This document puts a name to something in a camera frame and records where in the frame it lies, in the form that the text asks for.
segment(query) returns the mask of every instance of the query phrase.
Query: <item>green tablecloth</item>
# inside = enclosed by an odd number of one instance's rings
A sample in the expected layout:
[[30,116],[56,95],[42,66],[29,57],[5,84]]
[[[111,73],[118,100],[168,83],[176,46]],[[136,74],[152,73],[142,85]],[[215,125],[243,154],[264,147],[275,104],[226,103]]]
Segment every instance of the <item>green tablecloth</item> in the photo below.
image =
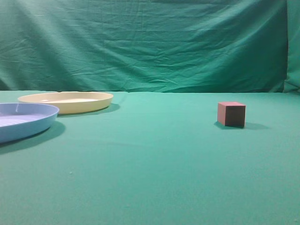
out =
[[[0,91],[0,102],[37,91]],[[300,222],[300,97],[126,93],[0,146],[1,225]],[[216,123],[247,105],[244,129]]]

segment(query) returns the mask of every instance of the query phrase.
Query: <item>cube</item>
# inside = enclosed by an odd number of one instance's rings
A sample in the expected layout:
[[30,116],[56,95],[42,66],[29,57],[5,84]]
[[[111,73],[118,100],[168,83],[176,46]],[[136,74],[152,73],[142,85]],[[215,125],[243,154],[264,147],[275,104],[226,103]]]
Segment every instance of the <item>cube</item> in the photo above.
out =
[[219,102],[217,107],[217,120],[224,126],[244,127],[246,105],[239,102]]

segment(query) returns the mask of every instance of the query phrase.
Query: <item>red cube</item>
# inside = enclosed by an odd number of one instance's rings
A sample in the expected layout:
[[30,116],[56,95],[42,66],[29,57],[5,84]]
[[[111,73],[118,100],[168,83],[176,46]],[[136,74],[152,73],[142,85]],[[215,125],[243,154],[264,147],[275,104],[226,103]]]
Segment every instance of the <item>red cube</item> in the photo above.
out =
[[219,102],[217,120],[224,126],[244,127],[246,106],[239,102]]

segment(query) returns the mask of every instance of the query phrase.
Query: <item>wooden block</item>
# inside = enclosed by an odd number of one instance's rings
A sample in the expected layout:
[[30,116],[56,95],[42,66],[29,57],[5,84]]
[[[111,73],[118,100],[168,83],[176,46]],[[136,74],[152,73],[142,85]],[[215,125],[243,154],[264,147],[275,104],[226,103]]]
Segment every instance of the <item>wooden block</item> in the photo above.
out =
[[244,127],[246,106],[239,102],[219,102],[217,120],[224,126]]

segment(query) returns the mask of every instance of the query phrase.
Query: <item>table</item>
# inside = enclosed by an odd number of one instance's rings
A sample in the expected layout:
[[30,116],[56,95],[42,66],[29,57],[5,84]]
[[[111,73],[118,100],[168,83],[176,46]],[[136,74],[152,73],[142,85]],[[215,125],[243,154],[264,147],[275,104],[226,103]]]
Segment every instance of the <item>table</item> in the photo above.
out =
[[[0,146],[0,225],[300,222],[299,96],[112,93]],[[216,123],[220,101],[247,105],[244,129]]]

